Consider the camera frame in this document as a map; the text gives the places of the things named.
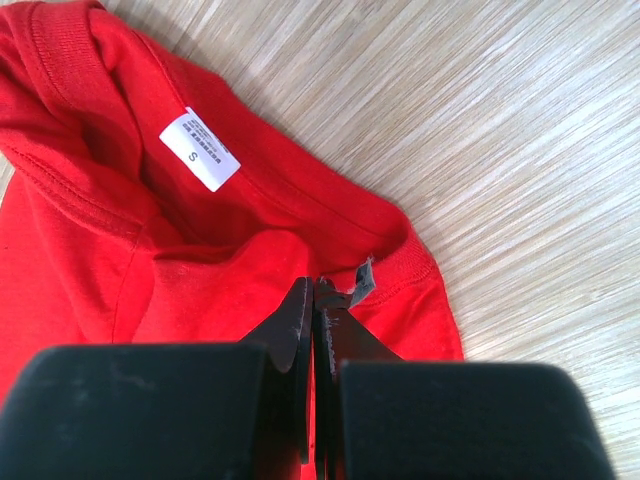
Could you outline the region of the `red t shirt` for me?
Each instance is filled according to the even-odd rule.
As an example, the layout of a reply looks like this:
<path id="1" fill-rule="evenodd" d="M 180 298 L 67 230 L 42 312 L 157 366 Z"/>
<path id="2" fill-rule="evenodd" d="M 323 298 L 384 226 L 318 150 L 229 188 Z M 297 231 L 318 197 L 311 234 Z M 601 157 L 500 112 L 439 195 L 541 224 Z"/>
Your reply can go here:
<path id="1" fill-rule="evenodd" d="M 459 362 L 438 266 L 409 219 L 254 115 L 216 74 L 96 1 L 1 10 L 1 412 L 60 346 L 236 343 L 313 283 L 401 359 Z"/>

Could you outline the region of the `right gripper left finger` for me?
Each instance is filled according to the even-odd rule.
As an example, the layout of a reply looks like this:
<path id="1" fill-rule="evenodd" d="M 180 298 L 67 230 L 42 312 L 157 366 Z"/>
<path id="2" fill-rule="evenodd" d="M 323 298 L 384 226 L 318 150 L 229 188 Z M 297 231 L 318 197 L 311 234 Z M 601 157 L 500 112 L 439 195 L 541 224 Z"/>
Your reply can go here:
<path id="1" fill-rule="evenodd" d="M 236 343 L 60 346 L 1 412 L 5 479 L 296 479 L 309 459 L 313 283 Z"/>

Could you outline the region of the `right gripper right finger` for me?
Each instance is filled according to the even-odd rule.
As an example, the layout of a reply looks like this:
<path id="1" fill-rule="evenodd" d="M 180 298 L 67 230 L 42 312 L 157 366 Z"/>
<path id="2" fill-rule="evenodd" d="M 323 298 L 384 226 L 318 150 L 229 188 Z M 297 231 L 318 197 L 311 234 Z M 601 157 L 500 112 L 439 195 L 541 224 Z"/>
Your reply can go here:
<path id="1" fill-rule="evenodd" d="M 352 314 L 374 287 L 314 284 L 320 479 L 611 479 L 584 396 L 540 363 L 410 362 Z"/>

